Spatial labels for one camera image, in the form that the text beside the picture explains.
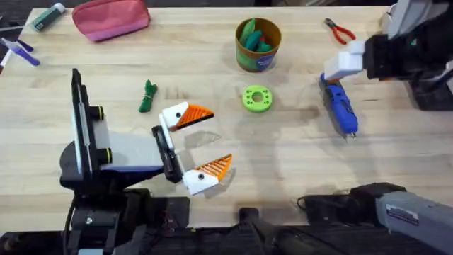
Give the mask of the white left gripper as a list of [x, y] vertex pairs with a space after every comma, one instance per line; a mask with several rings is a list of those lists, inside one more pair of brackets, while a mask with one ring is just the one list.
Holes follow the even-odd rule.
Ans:
[[183, 173], [176, 156], [171, 132], [214, 117], [214, 112], [203, 106], [182, 102], [163, 109], [158, 114], [159, 124], [148, 135], [116, 132], [108, 129], [105, 121], [94, 125], [94, 138], [99, 147], [98, 159], [102, 172], [123, 176], [163, 173], [167, 180], [183, 180], [191, 196], [220, 183], [227, 174], [232, 154], [225, 155]]

